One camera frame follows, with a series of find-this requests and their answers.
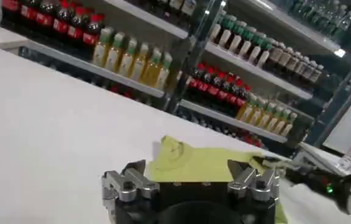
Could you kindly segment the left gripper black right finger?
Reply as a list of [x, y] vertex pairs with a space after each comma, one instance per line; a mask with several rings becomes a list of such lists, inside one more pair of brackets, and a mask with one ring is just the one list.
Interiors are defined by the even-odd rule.
[[227, 166], [233, 177], [227, 189], [237, 198], [244, 198], [247, 194], [260, 202], [270, 199], [279, 200], [279, 175], [276, 168], [266, 169], [260, 173], [248, 163], [229, 159]]

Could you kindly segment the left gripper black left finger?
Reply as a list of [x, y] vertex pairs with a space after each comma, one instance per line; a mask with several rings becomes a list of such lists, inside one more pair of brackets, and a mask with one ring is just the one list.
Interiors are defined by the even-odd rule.
[[146, 160], [128, 163], [119, 173], [106, 171], [101, 177], [102, 202], [108, 211], [115, 209], [116, 200], [130, 203], [143, 197], [154, 199], [160, 192], [160, 185], [144, 176]]

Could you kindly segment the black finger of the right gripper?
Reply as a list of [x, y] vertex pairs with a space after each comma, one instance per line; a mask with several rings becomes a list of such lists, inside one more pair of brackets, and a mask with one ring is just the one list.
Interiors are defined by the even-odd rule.
[[302, 166], [291, 160], [280, 159], [273, 156], [253, 156], [253, 160], [264, 170], [275, 169], [280, 175], [304, 174]]

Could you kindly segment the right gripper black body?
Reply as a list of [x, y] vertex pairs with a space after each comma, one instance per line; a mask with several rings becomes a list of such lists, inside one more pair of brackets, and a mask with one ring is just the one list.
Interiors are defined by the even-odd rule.
[[286, 179], [294, 184], [305, 184], [312, 191], [331, 199], [342, 212], [348, 212], [351, 175], [340, 176], [324, 170], [299, 171], [288, 169]]

